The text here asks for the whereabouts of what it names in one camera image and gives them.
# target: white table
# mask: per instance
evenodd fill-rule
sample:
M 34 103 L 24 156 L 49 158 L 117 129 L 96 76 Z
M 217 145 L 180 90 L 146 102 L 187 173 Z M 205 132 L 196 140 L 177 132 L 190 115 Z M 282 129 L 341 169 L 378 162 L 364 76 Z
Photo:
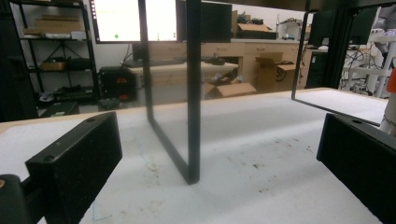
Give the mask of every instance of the white table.
M 213 65 L 201 63 L 202 83 L 205 83 L 206 74 L 209 72 L 229 72 L 237 68 L 238 64 L 226 63 L 224 65 Z M 143 68 L 129 68 L 136 74 L 137 102 L 146 104 L 143 81 Z M 151 80 L 154 104 L 177 103 L 187 101 L 187 64 L 173 64 L 163 66 L 151 66 Z M 202 85 L 202 99 L 205 99 L 205 85 Z
M 326 89 L 298 93 L 375 122 L 387 104 Z M 185 157 L 186 105 L 154 111 Z M 117 114 L 123 158 L 81 223 L 380 223 L 316 160 L 326 112 L 290 92 L 202 102 L 201 180 L 192 186 L 144 107 Z M 0 173 L 24 179 L 26 160 L 92 115 L 0 124 Z

